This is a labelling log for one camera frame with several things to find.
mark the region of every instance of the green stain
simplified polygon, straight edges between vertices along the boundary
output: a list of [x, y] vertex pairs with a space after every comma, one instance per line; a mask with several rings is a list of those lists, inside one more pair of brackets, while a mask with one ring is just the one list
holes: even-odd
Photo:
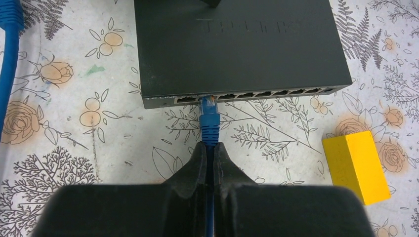
[[93, 65], [93, 67], [91, 67], [90, 69], [89, 69], [89, 71], [86, 73], [86, 76], [90, 76], [90, 75], [92, 75], [93, 73], [97, 73], [97, 72], [103, 72], [105, 70], [105, 68], [104, 67], [98, 67], [98, 66], [96, 66], [96, 64], [95, 65]]
[[134, 48], [134, 46], [132, 46], [131, 44], [128, 44], [128, 43], [124, 43], [124, 47], [131, 47], [131, 48]]

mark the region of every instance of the yellow block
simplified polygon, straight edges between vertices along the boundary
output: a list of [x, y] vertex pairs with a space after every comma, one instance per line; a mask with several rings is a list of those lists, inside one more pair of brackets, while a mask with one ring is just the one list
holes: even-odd
[[323, 140], [334, 185], [352, 190], [364, 205], [390, 198], [370, 131]]

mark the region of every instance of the white floral tablecloth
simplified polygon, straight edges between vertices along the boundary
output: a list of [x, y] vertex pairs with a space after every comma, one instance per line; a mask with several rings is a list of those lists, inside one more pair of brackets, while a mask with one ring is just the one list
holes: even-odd
[[[330, 1], [353, 85], [220, 103], [220, 140], [258, 183], [330, 185], [321, 140], [370, 130], [392, 193], [365, 207], [371, 226], [379, 237], [418, 236], [419, 1]], [[21, 2], [0, 144], [5, 237], [28, 235], [63, 185], [164, 181], [200, 139], [196, 106], [143, 108], [132, 0]], [[3, 45], [2, 31], [1, 58]]]

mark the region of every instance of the flower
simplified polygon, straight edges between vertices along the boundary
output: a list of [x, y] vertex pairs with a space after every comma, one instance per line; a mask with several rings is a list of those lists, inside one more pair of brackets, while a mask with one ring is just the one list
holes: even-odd
[[350, 118], [339, 123], [336, 127], [336, 136], [349, 135], [363, 131], [368, 131], [367, 126], [356, 119]]
[[405, 161], [401, 146], [391, 142], [376, 143], [376, 146], [381, 164], [390, 172], [400, 172]]
[[399, 127], [403, 123], [403, 115], [399, 110], [389, 110], [387, 114], [383, 114], [387, 125]]
[[51, 62], [39, 69], [43, 80], [52, 84], [63, 84], [68, 82], [74, 75], [73, 68], [68, 63]]
[[7, 105], [1, 142], [19, 144], [39, 131], [39, 128], [37, 112], [20, 101], [12, 101]]

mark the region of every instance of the yellow rectangular block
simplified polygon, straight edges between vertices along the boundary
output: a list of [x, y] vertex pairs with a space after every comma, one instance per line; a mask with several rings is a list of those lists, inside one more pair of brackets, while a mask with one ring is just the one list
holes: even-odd
[[390, 198], [370, 131], [325, 139], [323, 148], [334, 185], [349, 188], [364, 205]]

